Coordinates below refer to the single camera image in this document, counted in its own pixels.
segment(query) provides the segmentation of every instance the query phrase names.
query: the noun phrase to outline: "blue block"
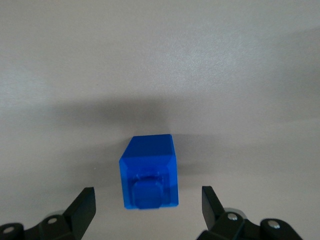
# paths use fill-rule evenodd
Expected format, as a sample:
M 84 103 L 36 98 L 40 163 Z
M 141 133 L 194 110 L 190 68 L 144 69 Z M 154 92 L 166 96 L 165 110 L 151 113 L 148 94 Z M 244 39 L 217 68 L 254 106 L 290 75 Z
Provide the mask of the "blue block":
M 125 208 L 179 204 L 177 159 L 170 134 L 134 136 L 119 164 Z

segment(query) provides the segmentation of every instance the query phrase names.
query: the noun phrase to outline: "black plastic part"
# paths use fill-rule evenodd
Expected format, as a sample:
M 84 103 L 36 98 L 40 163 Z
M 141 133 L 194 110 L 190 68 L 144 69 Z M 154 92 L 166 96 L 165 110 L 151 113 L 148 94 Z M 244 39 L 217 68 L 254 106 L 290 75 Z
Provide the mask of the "black plastic part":
M 202 187 L 202 214 L 208 229 L 211 229 L 218 218 L 226 211 L 211 186 Z
M 83 237 L 95 214 L 95 190 L 93 187 L 86 187 L 63 213 L 76 240 Z
M 302 240 L 295 230 L 285 221 L 264 219 L 260 226 L 239 214 L 234 220 L 228 218 L 221 202 L 211 186 L 202 187 L 202 213 L 208 231 L 202 232 L 197 240 Z M 269 221 L 276 221 L 279 228 L 269 226 Z
M 8 223 L 0 226 L 0 240 L 22 240 L 24 239 L 24 226 L 20 223 Z
M 276 221 L 280 228 L 270 227 L 268 222 Z M 285 221 L 279 219 L 264 219 L 260 223 L 261 234 L 272 240 L 302 240 L 296 231 Z
M 253 224 L 248 219 L 244 220 L 244 228 L 242 233 L 243 239 L 260 240 L 260 227 Z
M 95 190 L 86 187 L 62 215 L 49 216 L 28 230 L 20 223 L 0 226 L 0 240 L 80 240 L 95 213 Z
M 235 240 L 238 239 L 245 224 L 244 219 L 237 213 L 232 213 L 237 216 L 237 220 L 228 218 L 229 212 L 222 214 L 216 224 L 210 229 L 210 232 L 223 237 L 223 239 Z

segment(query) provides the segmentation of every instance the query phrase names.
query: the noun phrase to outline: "white surface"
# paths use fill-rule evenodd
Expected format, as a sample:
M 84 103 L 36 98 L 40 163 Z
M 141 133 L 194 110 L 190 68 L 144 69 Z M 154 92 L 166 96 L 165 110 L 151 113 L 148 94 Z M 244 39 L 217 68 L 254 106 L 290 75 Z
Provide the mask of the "white surface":
M 0 225 L 94 186 L 84 240 L 194 240 L 201 186 L 319 239 L 320 1 L 0 1 Z M 123 207 L 130 137 L 171 133 L 177 208 Z

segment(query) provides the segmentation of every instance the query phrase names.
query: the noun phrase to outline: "cube face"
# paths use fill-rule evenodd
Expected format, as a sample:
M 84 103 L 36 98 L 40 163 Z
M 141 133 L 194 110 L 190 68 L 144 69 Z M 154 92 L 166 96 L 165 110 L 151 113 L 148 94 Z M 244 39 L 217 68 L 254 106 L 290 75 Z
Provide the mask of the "cube face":
M 134 136 L 119 165 L 127 209 L 156 209 L 179 204 L 177 159 L 170 134 Z

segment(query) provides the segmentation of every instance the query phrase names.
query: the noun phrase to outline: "screw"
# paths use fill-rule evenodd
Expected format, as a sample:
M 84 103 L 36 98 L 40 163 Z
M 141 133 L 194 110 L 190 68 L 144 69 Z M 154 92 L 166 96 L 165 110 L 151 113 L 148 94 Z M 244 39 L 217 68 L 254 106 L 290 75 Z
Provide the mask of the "screw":
M 280 228 L 280 225 L 278 222 L 274 221 L 274 220 L 269 220 L 268 221 L 268 224 L 271 228 L 273 229 L 279 229 Z
M 53 217 L 48 220 L 48 224 L 54 224 L 58 219 Z
M 228 214 L 228 219 L 232 220 L 232 221 L 237 221 L 238 217 L 237 215 L 235 215 L 234 213 L 229 213 Z
M 13 230 L 15 230 L 15 228 L 13 226 L 9 226 L 5 230 L 3 230 L 3 233 L 8 234 L 11 233 Z

